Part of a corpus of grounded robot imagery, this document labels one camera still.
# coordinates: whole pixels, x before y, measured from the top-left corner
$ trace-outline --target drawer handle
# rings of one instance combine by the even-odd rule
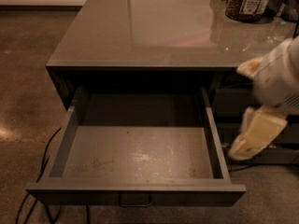
[[[121,192],[119,194],[119,206],[120,207],[149,207],[152,204],[152,195],[149,193],[149,201],[147,203],[141,203],[141,204],[126,204],[122,202],[121,199],[122,195]]]

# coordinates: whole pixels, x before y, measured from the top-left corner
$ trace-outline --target gray drawer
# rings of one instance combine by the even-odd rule
[[[206,91],[78,89],[45,173],[26,190],[46,204],[233,205]]]

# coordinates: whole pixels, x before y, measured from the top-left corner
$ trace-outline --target concrete floor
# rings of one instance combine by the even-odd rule
[[[76,14],[0,12],[0,223],[14,222],[25,185],[36,180],[44,147],[64,117],[45,64]],[[93,206],[92,223],[299,223],[298,167],[257,166],[232,173],[232,180],[248,190],[233,207]],[[40,203],[29,223],[48,223]],[[66,206],[57,223],[85,223],[85,207]]]

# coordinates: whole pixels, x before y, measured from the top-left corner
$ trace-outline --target gray countertop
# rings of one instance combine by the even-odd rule
[[[242,23],[221,0],[87,0],[48,67],[230,68],[292,37],[280,18]]]

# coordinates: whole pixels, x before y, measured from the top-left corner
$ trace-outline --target jar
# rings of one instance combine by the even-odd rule
[[[285,0],[269,0],[263,15],[270,18],[276,16],[284,1]]]
[[[288,0],[281,13],[281,18],[286,21],[299,21],[299,0]]]
[[[262,18],[269,0],[228,0],[226,16],[233,20],[254,22]]]

